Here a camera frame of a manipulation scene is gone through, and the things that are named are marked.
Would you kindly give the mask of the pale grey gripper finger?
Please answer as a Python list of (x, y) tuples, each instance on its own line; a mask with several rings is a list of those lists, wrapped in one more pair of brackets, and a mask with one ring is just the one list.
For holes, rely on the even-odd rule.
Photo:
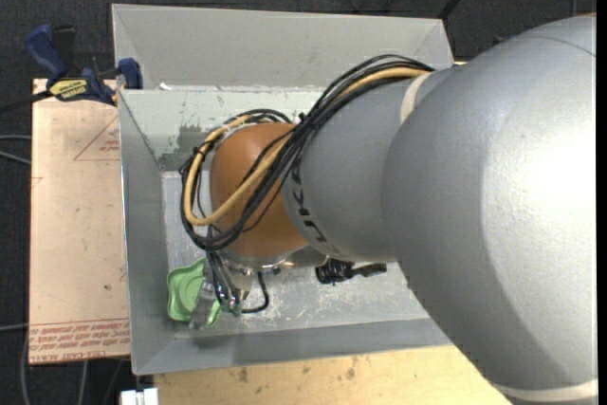
[(203, 282), (196, 297), (189, 327), (191, 329), (203, 329), (211, 327), (213, 315), (212, 310), (213, 286), (208, 282)]

